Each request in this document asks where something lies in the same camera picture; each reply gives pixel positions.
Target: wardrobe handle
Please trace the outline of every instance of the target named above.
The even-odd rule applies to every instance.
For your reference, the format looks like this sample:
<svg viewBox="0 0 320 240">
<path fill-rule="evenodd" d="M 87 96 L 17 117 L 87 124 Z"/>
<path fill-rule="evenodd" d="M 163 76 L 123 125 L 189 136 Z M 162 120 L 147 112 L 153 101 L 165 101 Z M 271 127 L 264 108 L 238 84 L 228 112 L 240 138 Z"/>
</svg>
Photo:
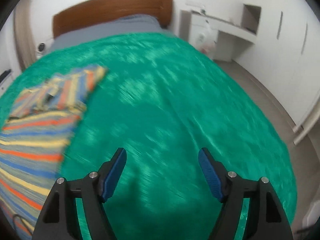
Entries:
<svg viewBox="0 0 320 240">
<path fill-rule="evenodd" d="M 278 28 L 278 33 L 277 33 L 277 40 L 279 40 L 279 36 L 280 36 L 280 32 L 281 32 L 282 17 L 283 17 L 283 11 L 281 11 L 281 15 L 280 15 L 280 22 L 279 22 L 279 28 Z"/>
<path fill-rule="evenodd" d="M 301 48 L 301 55 L 304 52 L 304 47 L 305 47 L 306 41 L 307 41 L 307 35 L 308 35 L 308 23 L 306 24 L 306 32 L 304 33 L 304 40 L 303 40 L 303 44 L 302 44 L 302 48 Z"/>
</svg>

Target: striped cloth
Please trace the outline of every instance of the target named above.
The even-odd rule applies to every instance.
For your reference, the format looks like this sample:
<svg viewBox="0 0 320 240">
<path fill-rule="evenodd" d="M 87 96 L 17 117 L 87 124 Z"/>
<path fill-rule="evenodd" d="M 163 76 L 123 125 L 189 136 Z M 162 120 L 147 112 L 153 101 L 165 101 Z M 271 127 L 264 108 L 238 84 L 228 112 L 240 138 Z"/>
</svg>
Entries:
<svg viewBox="0 0 320 240">
<path fill-rule="evenodd" d="M 88 93 L 105 72 L 90 65 L 55 74 L 23 90 L 12 106 L 0 133 L 0 207 L 21 239 L 31 239 Z"/>
</svg>

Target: gray floor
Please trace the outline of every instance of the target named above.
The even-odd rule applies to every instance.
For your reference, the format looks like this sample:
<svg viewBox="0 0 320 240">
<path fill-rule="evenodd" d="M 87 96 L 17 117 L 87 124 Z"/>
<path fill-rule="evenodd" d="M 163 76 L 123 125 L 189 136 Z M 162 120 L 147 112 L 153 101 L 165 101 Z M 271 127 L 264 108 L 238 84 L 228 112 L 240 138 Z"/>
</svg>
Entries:
<svg viewBox="0 0 320 240">
<path fill-rule="evenodd" d="M 319 188 L 320 162 L 316 151 L 308 136 L 297 146 L 293 144 L 293 121 L 280 103 L 257 79 L 236 62 L 217 61 L 217 64 L 247 92 L 287 144 L 298 192 L 296 214 L 291 225 L 292 231 L 295 232 L 301 228 L 302 219 Z"/>
</svg>

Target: beige curtain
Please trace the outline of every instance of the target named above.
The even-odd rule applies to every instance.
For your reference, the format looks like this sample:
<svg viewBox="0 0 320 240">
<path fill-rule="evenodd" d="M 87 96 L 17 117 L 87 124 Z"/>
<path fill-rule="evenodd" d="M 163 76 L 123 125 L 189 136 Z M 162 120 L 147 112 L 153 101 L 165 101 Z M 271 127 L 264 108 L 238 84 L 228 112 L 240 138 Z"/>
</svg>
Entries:
<svg viewBox="0 0 320 240">
<path fill-rule="evenodd" d="M 21 69 L 36 61 L 36 46 L 30 27 L 31 0 L 20 0 L 14 12 L 14 33 Z"/>
</svg>

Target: silver bolt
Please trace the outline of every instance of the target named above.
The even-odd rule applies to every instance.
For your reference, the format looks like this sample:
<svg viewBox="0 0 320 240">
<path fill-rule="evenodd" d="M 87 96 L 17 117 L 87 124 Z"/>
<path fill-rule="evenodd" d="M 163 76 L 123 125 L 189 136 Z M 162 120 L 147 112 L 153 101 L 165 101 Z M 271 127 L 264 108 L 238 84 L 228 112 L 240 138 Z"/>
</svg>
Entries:
<svg viewBox="0 0 320 240">
<path fill-rule="evenodd" d="M 269 182 L 269 179 L 268 179 L 267 177 L 262 177 L 262 178 L 261 178 L 261 181 L 262 181 L 263 183 L 268 183 L 268 182 Z"/>
<path fill-rule="evenodd" d="M 57 179 L 57 183 L 58 183 L 58 184 L 62 184 L 63 182 L 64 182 L 64 178 L 58 178 L 58 179 Z"/>
<path fill-rule="evenodd" d="M 91 179 L 93 179 L 93 178 L 95 178 L 95 177 L 97 177 L 97 176 L 98 176 L 98 173 L 97 173 L 96 171 L 92 171 L 92 172 L 89 173 L 89 177 L 90 177 Z"/>
<path fill-rule="evenodd" d="M 229 171 L 229 172 L 228 172 L 228 176 L 229 176 L 230 178 L 234 178 L 235 176 L 237 176 L 237 174 L 236 174 L 234 171 Z"/>
</svg>

